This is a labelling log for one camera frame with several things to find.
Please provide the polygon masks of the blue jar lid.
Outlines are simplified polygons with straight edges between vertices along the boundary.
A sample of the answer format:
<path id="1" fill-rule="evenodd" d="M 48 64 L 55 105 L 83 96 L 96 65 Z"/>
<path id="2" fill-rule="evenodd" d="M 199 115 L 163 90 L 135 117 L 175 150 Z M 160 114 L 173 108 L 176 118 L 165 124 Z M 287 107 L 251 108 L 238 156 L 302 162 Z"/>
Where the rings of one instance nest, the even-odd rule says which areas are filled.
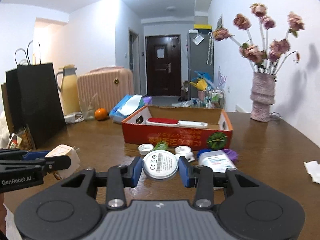
<path id="1" fill-rule="evenodd" d="M 200 155 L 203 153 L 207 153 L 207 152 L 211 152 L 211 149 L 205 148 L 205 149 L 201 149 L 199 150 L 199 152 L 197 153 L 197 159 L 199 159 Z"/>

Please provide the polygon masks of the white bottle cap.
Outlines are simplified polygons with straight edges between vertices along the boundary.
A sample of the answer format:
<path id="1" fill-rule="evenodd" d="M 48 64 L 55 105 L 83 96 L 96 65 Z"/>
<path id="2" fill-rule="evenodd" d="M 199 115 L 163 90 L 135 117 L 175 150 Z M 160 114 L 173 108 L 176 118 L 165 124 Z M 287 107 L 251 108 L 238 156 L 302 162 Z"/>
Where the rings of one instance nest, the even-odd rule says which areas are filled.
<path id="1" fill-rule="evenodd" d="M 151 151 L 153 151 L 154 146 L 152 144 L 142 144 L 138 146 L 138 151 L 140 155 L 147 155 Z"/>

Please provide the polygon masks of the round white device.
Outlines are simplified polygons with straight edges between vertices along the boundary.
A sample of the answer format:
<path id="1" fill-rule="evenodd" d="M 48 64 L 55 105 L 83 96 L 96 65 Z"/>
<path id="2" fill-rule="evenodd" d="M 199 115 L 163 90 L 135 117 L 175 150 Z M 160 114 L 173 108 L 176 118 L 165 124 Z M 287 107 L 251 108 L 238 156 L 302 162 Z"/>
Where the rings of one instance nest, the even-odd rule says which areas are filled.
<path id="1" fill-rule="evenodd" d="M 178 161 L 175 155 L 169 151 L 155 150 L 143 158 L 143 171 L 149 179 L 170 180 L 178 171 Z"/>

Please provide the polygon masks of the red white lint brush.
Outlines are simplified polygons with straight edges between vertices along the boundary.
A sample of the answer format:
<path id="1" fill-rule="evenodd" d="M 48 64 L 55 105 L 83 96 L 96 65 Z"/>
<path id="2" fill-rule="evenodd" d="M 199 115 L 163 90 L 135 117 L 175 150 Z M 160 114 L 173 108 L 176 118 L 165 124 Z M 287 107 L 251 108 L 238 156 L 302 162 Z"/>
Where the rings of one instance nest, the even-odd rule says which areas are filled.
<path id="1" fill-rule="evenodd" d="M 187 128 L 207 128 L 206 122 L 184 121 L 168 118 L 148 118 L 147 125 L 164 127 L 187 127 Z"/>

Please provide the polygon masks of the black paper bag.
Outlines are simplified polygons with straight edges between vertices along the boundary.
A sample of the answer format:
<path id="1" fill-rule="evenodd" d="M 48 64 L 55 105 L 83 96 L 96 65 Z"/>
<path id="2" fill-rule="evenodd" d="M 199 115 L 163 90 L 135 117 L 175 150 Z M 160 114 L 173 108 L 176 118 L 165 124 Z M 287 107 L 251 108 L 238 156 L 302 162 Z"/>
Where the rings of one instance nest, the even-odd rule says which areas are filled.
<path id="1" fill-rule="evenodd" d="M 35 150 L 45 144 L 66 126 L 57 91 L 54 67 L 50 63 L 32 64 L 27 49 L 21 61 L 15 60 L 16 68 L 5 73 L 9 128 L 27 140 Z"/>

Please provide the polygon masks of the orange fruit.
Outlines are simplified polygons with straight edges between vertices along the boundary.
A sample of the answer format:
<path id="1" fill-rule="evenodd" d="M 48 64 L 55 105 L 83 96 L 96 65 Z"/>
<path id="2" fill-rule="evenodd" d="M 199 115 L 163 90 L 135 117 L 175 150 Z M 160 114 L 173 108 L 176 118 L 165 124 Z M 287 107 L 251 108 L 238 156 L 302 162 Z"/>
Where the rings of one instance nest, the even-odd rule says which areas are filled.
<path id="1" fill-rule="evenodd" d="M 95 111 L 94 117 L 98 121 L 106 120 L 108 118 L 108 112 L 104 108 L 99 108 Z"/>

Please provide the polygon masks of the clear glass cup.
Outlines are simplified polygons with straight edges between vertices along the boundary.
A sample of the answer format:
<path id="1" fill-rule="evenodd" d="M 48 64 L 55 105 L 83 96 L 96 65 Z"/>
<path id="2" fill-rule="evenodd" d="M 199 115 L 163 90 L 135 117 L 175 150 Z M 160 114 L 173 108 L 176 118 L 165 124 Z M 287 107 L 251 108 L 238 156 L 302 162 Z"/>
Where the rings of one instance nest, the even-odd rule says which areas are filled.
<path id="1" fill-rule="evenodd" d="M 85 99 L 80 99 L 80 109 L 82 112 L 82 117 L 85 121 L 91 121 L 94 120 L 94 114 L 96 111 L 96 101 L 97 101 L 98 94 L 95 93 L 91 99 L 85 100 Z"/>

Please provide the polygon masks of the blue tissue pack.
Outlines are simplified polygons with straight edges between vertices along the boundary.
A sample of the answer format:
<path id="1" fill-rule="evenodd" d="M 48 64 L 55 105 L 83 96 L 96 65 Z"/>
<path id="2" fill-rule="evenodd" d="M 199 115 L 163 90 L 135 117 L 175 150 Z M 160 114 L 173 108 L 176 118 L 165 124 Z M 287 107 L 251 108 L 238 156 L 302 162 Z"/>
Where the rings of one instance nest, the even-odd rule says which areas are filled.
<path id="1" fill-rule="evenodd" d="M 110 118 L 120 124 L 125 118 L 144 106 L 142 95 L 125 95 L 110 111 Z"/>

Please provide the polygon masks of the yellow thermos jug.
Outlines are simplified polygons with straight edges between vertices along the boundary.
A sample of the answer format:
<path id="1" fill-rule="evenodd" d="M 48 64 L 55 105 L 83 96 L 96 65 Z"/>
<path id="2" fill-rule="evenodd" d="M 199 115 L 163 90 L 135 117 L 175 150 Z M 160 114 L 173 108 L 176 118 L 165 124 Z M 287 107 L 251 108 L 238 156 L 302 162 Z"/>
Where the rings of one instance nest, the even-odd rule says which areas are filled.
<path id="1" fill-rule="evenodd" d="M 76 67 L 69 64 L 55 74 L 58 91 L 61 94 L 63 113 L 69 115 L 80 111 Z"/>

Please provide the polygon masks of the yellow watering can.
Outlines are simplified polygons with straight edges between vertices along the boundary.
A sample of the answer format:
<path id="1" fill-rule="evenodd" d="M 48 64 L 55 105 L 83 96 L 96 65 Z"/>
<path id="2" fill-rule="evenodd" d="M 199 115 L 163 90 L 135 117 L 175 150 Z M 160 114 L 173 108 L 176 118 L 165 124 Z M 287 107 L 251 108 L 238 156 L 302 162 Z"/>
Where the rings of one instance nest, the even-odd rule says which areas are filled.
<path id="1" fill-rule="evenodd" d="M 208 83 L 205 81 L 205 79 L 198 79 L 197 82 L 191 81 L 189 84 L 199 91 L 205 91 L 208 87 Z"/>

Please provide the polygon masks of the pink suitcase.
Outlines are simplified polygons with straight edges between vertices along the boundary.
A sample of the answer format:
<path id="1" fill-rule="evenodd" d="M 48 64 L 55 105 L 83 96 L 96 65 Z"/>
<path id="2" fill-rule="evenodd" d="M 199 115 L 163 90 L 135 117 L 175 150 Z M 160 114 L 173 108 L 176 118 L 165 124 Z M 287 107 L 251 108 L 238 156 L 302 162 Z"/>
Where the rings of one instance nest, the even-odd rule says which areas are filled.
<path id="1" fill-rule="evenodd" d="M 134 93 L 133 73 L 124 67 L 103 67 L 78 76 L 81 102 L 94 103 L 110 112 L 126 95 Z"/>

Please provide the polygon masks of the pink textured vase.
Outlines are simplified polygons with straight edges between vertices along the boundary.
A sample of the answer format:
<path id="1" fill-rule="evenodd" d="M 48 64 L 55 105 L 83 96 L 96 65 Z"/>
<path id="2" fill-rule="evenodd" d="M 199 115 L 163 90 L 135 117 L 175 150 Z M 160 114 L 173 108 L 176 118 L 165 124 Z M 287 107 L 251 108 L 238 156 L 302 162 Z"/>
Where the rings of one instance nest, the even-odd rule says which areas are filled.
<path id="1" fill-rule="evenodd" d="M 269 122 L 270 106 L 274 104 L 275 76 L 254 72 L 250 99 L 252 103 L 251 119 Z"/>

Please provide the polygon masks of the crumpled white tissue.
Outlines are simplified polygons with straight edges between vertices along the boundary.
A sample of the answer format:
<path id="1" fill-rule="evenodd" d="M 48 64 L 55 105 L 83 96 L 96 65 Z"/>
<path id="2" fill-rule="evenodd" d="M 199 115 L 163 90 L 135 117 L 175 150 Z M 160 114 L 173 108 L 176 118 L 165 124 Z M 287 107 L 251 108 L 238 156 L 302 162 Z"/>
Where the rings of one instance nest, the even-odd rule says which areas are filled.
<path id="1" fill-rule="evenodd" d="M 320 164 L 317 161 L 304 162 L 305 169 L 314 183 L 320 184 Z"/>

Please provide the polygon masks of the grey refrigerator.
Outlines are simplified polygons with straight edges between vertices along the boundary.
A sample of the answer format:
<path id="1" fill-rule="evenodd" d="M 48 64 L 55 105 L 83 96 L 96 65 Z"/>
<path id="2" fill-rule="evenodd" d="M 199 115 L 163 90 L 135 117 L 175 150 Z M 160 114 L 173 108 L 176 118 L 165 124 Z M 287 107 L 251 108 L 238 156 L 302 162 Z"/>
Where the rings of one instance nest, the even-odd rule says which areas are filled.
<path id="1" fill-rule="evenodd" d="M 191 29 L 187 35 L 188 81 L 197 83 L 198 73 L 213 81 L 214 41 L 211 29 Z"/>

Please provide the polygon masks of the dried pink flower bouquet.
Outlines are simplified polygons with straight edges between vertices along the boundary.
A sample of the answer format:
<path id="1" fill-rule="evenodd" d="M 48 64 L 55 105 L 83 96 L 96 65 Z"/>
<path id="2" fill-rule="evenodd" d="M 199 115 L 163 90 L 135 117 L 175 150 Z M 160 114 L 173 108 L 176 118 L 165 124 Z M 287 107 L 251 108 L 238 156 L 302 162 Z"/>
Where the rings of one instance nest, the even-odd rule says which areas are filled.
<path id="1" fill-rule="evenodd" d="M 253 42 L 250 33 L 251 22 L 243 14 L 236 15 L 233 20 L 233 25 L 237 27 L 237 29 L 247 33 L 248 40 L 246 42 L 240 43 L 227 28 L 222 26 L 217 27 L 212 32 L 212 38 L 217 42 L 227 39 L 232 40 L 239 47 L 241 56 L 249 61 L 252 70 L 257 73 L 276 76 L 287 58 L 291 55 L 295 55 L 294 61 L 295 63 L 299 63 L 300 53 L 296 50 L 291 51 L 291 44 L 288 38 L 290 34 L 297 38 L 298 32 L 305 29 L 303 19 L 294 12 L 290 12 L 287 16 L 289 27 L 286 31 L 285 38 L 282 40 L 269 41 L 269 30 L 276 27 L 276 22 L 268 16 L 267 7 L 261 3 L 253 3 L 250 6 L 250 10 L 251 14 L 253 14 L 259 22 L 261 47 Z"/>

